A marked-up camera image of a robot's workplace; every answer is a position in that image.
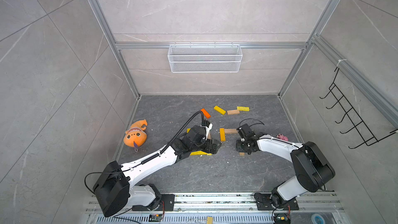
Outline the orange-yellow block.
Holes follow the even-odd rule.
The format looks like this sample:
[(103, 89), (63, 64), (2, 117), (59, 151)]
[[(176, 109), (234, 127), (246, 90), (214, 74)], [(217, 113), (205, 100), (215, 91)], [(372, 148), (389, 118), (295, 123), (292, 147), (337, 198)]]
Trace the orange-yellow block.
[(224, 128), (220, 128), (219, 132), (220, 132), (220, 141), (221, 142), (225, 142), (226, 141), (225, 129)]

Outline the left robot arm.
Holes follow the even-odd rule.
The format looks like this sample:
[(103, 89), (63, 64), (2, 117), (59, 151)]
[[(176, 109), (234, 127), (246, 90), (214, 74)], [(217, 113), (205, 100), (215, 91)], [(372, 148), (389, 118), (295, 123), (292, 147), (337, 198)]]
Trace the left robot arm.
[(154, 210), (161, 202), (161, 194), (153, 184), (138, 185), (142, 179), (203, 151), (216, 154), (221, 142), (208, 138), (212, 124), (202, 111), (194, 113), (171, 140), (161, 149), (138, 160), (119, 164), (109, 163), (98, 172), (90, 192), (96, 196), (105, 217), (115, 217), (126, 205), (142, 206)]

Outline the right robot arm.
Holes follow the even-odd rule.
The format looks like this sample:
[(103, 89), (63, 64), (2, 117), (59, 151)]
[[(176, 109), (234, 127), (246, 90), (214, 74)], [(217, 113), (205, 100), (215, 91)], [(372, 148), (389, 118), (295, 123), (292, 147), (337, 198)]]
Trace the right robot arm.
[(269, 202), (273, 208), (283, 209), (297, 196), (318, 191), (336, 175), (331, 163), (313, 142), (292, 143), (269, 134), (256, 134), (247, 124), (238, 127), (237, 132), (240, 135), (236, 141), (238, 152), (248, 155), (257, 151), (272, 153), (291, 162), (294, 168), (295, 176), (275, 187), (268, 198), (255, 194), (259, 204)]

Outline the orange block upper centre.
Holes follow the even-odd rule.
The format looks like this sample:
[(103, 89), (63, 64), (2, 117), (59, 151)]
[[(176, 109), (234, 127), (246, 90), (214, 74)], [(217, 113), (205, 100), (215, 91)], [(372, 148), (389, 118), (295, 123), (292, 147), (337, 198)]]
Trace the orange block upper centre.
[(209, 112), (206, 109), (201, 109), (201, 112), (204, 114), (204, 116), (209, 119), (211, 117), (211, 115), (209, 114)]

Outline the pink pig toy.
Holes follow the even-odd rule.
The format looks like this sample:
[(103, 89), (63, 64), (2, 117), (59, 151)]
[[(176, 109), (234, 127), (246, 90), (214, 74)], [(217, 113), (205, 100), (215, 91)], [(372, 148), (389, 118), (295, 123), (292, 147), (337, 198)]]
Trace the pink pig toy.
[(286, 141), (286, 142), (289, 141), (289, 139), (286, 136), (284, 136), (283, 134), (278, 134), (276, 136), (276, 138), (279, 140), (282, 140), (282, 141)]

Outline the yellow-green block top right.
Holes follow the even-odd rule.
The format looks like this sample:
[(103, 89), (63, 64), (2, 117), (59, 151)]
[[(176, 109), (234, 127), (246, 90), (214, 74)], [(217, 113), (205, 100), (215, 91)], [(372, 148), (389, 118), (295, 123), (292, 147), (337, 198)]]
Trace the yellow-green block top right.
[(249, 112), (250, 108), (249, 107), (243, 107), (243, 106), (238, 106), (237, 107), (238, 111), (244, 111), (244, 112)]

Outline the tan block top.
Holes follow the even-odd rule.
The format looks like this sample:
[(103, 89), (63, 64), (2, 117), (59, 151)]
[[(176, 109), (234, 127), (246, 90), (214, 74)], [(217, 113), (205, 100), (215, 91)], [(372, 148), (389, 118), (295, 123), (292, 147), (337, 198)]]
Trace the tan block top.
[(239, 110), (229, 110), (229, 111), (227, 111), (227, 114), (228, 114), (228, 115), (237, 115), (237, 114), (239, 114), (239, 113), (240, 113)]

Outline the yellow block top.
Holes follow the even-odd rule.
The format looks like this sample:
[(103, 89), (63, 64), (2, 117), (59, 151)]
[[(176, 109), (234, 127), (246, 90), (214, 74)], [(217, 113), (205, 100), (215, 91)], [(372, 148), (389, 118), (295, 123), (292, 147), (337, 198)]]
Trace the yellow block top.
[(214, 110), (217, 111), (218, 113), (222, 114), (222, 115), (226, 114), (226, 111), (224, 109), (218, 107), (218, 106), (215, 106)]

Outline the orange plush toy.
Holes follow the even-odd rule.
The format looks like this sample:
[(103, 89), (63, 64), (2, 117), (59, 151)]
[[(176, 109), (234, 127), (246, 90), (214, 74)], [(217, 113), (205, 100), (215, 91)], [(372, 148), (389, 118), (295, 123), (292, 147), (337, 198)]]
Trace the orange plush toy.
[(123, 138), (124, 144), (134, 148), (135, 152), (138, 152), (138, 149), (147, 140), (147, 134), (145, 132), (147, 125), (146, 119), (134, 122), (130, 128), (125, 131), (125, 137)]

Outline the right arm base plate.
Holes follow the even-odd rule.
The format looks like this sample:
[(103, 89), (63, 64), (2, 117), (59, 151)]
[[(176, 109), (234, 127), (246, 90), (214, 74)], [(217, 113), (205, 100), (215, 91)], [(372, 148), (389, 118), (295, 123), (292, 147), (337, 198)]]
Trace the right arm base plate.
[(284, 211), (289, 209), (292, 211), (299, 210), (296, 198), (287, 201), (280, 198), (277, 194), (262, 194), (257, 192), (254, 194), (254, 199), (259, 211), (271, 211), (275, 209), (281, 209)]

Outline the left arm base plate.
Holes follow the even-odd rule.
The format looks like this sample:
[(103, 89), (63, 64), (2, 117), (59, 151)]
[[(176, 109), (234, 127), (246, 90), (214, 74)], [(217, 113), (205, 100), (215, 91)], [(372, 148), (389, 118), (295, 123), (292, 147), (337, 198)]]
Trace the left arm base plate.
[(175, 195), (165, 194), (156, 197), (148, 206), (136, 205), (132, 207), (132, 211), (173, 211), (175, 204)]

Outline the aluminium rail frame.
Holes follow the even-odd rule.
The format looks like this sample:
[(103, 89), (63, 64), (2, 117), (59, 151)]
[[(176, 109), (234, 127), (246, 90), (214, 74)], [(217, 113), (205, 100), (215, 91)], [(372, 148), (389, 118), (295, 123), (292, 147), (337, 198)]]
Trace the aluminium rail frame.
[(125, 207), (105, 217), (95, 197), (84, 203), (79, 224), (349, 224), (333, 191), (306, 193), (275, 210), (253, 192), (165, 193), (153, 211)]

